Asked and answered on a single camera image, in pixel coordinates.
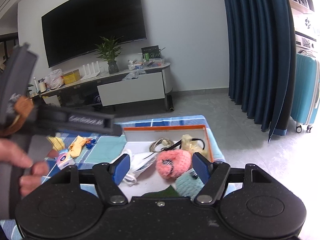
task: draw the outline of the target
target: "floor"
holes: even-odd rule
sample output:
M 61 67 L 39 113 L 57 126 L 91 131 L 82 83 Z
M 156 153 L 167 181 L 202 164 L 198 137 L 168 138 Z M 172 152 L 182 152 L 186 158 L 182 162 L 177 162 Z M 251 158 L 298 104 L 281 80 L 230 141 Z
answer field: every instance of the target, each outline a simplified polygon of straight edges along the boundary
M 318 203 L 317 164 L 320 162 L 317 148 L 320 128 L 316 120 L 311 133 L 298 134 L 295 122 L 290 120 L 287 135 L 273 136 L 268 144 L 268 133 L 247 119 L 246 114 L 230 101 L 227 93 L 193 95 L 173 98 L 174 112 L 164 110 L 163 100 L 123 104 L 116 107 L 118 122 L 160 117 L 202 114 L 232 167 L 243 168 L 246 163 L 255 163 L 300 197 L 307 208 L 307 220 L 300 233 L 303 240 L 319 239 L 317 217 Z M 112 109 L 103 109 L 112 113 Z

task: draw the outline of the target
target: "green plant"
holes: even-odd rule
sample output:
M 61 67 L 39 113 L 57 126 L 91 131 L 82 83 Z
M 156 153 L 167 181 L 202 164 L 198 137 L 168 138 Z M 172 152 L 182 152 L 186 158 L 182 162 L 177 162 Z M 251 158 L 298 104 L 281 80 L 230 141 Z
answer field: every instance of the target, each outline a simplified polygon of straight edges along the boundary
M 118 57 L 121 53 L 121 46 L 118 43 L 118 39 L 111 36 L 110 39 L 107 39 L 105 37 L 100 37 L 103 39 L 103 43 L 100 45 L 97 45 L 97 54 L 100 55 L 98 58 L 104 59 L 104 61 L 113 62 L 116 60 L 116 57 Z

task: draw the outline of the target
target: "bag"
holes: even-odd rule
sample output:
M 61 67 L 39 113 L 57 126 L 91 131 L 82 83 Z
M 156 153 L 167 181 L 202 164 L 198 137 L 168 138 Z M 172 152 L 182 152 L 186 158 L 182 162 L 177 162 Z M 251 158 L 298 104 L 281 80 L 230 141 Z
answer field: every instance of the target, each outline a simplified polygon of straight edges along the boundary
M 135 70 L 132 70 L 129 72 L 128 75 L 126 75 L 123 79 L 123 80 L 130 80 L 130 79 L 135 79 L 135 78 L 138 78 L 139 75 L 144 75 L 146 74 L 146 72 L 143 70 L 143 69 L 135 69 Z
M 118 159 L 122 154 L 128 154 L 130 157 L 130 169 L 123 181 L 128 185 L 134 185 L 137 183 L 137 177 L 149 168 L 156 160 L 158 153 L 146 152 L 146 153 L 132 153 L 131 150 L 123 150 L 122 153 L 115 158 L 111 163 Z
M 297 54 L 297 73 L 291 117 L 297 122 L 297 133 L 303 124 L 311 132 L 320 103 L 320 62 L 318 59 Z
M 47 85 L 47 88 L 50 88 L 50 74 L 44 78 L 44 83 Z
M 50 72 L 50 85 L 49 88 L 51 90 L 57 89 L 63 85 L 62 70 L 56 69 Z

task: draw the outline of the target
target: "cable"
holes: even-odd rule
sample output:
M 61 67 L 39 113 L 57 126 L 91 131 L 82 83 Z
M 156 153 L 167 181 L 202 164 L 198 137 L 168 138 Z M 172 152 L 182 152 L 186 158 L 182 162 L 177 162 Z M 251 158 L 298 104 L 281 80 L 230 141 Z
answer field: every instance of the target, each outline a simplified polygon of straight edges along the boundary
M 160 151 L 156 151 L 156 147 L 160 144 L 162 144 L 164 147 L 162 147 Z M 161 138 L 161 139 L 151 143 L 151 145 L 149 147 L 149 151 L 152 153 L 162 152 L 165 149 L 171 147 L 172 145 L 174 145 L 174 142 L 172 140 L 170 140 L 168 138 Z

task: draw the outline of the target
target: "metal screw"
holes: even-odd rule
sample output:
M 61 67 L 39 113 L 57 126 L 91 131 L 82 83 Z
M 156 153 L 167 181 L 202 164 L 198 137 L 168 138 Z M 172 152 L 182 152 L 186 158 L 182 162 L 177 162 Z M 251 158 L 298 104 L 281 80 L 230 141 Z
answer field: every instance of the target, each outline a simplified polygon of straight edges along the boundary
M 114 195 L 114 196 L 110 197 L 110 201 L 113 204 L 121 204 L 125 201 L 125 198 L 124 198 L 124 196 L 121 196 L 121 195 Z
M 209 195 L 200 195 L 197 197 L 197 201 L 201 204 L 208 204 L 212 202 L 212 197 Z
M 163 201 L 158 201 L 158 202 L 157 202 L 157 206 L 158 206 L 158 207 L 164 207 L 164 206 L 165 206 L 165 202 L 163 202 Z

